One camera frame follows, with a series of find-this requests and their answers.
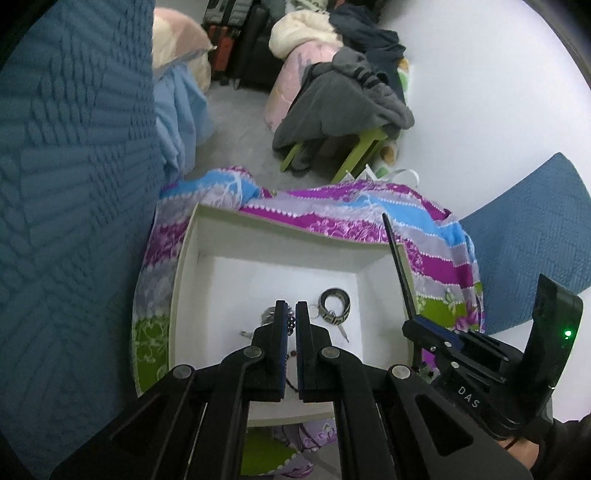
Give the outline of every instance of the stool leg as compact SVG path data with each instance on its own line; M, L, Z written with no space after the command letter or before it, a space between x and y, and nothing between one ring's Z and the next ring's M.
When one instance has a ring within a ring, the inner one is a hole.
M291 147L291 150L287 154L285 160L281 162L281 165L279 166L279 171L286 171L287 170L287 167L290 166L291 161L295 158L295 156L300 151L300 149L301 149L301 143L296 143L293 147Z
M345 159L345 162L341 165L339 171L336 173L331 183L338 183L341 180L343 180L347 172L353 173L353 169L355 168L357 163L359 163L359 161L363 157L363 154L367 151L367 149L371 146L372 143L373 139L371 137L366 137L365 135L361 134L359 136L359 142L357 143L357 145L355 145L353 150L351 150L351 153Z

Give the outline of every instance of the blue textured blanket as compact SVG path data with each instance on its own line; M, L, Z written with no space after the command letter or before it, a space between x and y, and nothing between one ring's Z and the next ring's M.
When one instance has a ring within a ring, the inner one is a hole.
M591 286L591 198L562 153L460 223L476 250L487 333L531 318L540 273L575 293Z

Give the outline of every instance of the pile of clothes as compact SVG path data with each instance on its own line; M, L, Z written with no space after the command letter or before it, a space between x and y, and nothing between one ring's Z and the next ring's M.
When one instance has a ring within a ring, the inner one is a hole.
M275 131L274 149L303 143L303 151L311 145L317 150L321 139L377 127L396 138L414 125L398 74L405 47L396 32L378 28L376 21L367 7L345 3L329 14L288 14L275 25L269 47L277 56L287 57L310 40L340 50L332 61L306 67L300 91Z

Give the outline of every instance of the dark jacket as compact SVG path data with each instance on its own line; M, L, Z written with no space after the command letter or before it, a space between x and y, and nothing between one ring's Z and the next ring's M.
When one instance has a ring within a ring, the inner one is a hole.
M590 480L591 414L581 421L555 420L531 473L534 480Z

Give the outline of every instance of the small metal object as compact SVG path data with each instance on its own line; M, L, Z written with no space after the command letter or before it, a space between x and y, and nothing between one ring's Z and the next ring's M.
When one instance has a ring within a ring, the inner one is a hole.
M324 358L338 358L340 355L340 350L334 346L325 346L322 349L321 354Z
M193 373L193 369L188 365L177 365L173 370L174 377L179 380L190 377L191 373Z
M262 350L260 347L250 345L244 349L244 355L248 358L258 358L262 355Z
M339 325L339 331L340 331L340 334L343 336L343 338L345 340L347 340L347 343L351 343L351 342L349 342L349 337L347 337L347 332L345 332L345 327L343 327L342 325Z
M392 367L392 375L400 380L406 380L410 377L410 369L406 365L396 365Z

